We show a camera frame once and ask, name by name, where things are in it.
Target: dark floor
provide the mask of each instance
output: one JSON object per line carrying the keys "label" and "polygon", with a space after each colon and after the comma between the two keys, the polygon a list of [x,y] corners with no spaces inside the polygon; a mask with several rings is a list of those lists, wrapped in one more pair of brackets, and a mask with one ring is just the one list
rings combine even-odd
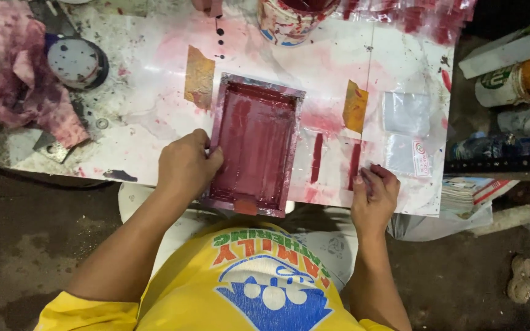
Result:
{"label": "dark floor", "polygon": [[[33,327],[78,261],[121,224],[117,191],[63,192],[0,177],[0,330]],[[530,301],[505,296],[512,256],[530,257],[526,229],[390,240],[389,250],[415,329],[530,329]]]}

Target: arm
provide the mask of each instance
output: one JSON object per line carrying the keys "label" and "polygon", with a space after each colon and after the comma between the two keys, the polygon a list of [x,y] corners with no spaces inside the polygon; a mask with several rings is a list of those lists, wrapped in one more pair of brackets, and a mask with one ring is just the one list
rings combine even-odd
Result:
{"label": "arm", "polygon": [[386,226],[396,209],[400,181],[387,169],[372,165],[353,181],[351,216],[359,251],[349,281],[351,314],[397,331],[411,331],[408,315],[394,284],[387,256]]}
{"label": "arm", "polygon": [[163,148],[157,188],[77,269],[67,292],[96,301],[140,301],[165,232],[222,165],[220,148],[206,157],[209,146],[198,129]]}

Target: hand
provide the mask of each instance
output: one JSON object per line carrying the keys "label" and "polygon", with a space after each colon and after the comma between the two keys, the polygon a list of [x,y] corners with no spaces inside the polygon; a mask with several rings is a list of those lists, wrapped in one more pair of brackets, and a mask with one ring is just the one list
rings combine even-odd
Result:
{"label": "hand", "polygon": [[187,203],[199,197],[224,162],[220,146],[209,157],[205,154],[208,147],[208,135],[195,129],[163,148],[158,159],[157,191],[175,194]]}
{"label": "hand", "polygon": [[353,179],[351,217],[359,237],[384,237],[396,209],[400,181],[388,169],[372,164]]}

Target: table surface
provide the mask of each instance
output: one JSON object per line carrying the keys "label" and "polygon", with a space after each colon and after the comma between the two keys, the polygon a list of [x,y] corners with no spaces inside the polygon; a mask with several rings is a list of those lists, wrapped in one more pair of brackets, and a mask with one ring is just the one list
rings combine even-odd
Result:
{"label": "table surface", "polygon": [[[396,211],[439,214],[450,100],[442,72],[451,72],[453,47],[381,23],[338,19],[322,22],[301,46],[276,46],[261,35],[256,7],[247,1],[226,2],[220,19],[207,18],[185,0],[151,0],[146,18],[98,13],[87,5],[71,12],[82,27],[81,36],[100,46],[110,62],[102,86],[71,97],[82,103],[89,123],[105,118],[108,128],[90,125],[92,141],[75,148],[63,164],[33,151],[40,130],[0,131],[0,166],[103,180],[108,179],[107,171],[122,170],[138,183],[156,184],[162,147],[198,127],[211,133],[211,111],[183,97],[191,45],[216,62],[213,104],[222,72],[306,92],[288,196],[292,201],[350,207],[353,147],[361,144],[360,166],[385,161],[383,92],[428,94],[430,131],[423,145],[433,156],[431,177],[399,177]],[[224,35],[216,34],[216,24]],[[362,134],[343,125],[349,80],[369,92]],[[320,175],[311,184],[318,133],[324,137]]]}

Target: yellow t-shirt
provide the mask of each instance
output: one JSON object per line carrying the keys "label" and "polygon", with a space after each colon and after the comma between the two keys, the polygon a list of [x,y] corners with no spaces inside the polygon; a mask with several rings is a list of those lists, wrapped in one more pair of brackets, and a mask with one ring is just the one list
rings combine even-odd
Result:
{"label": "yellow t-shirt", "polygon": [[324,264],[273,224],[203,231],[183,244],[149,282],[140,306],[62,292],[37,331],[374,330],[343,308]]}

